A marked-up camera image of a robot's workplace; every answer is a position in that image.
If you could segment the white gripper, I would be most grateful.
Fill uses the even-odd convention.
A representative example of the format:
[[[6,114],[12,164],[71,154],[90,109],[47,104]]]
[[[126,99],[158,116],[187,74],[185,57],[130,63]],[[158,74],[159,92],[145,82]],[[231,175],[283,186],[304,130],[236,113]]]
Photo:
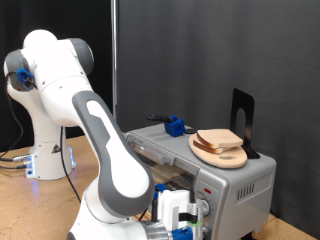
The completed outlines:
[[[158,193],[157,220],[170,240],[203,239],[203,202],[193,191],[163,190]]]

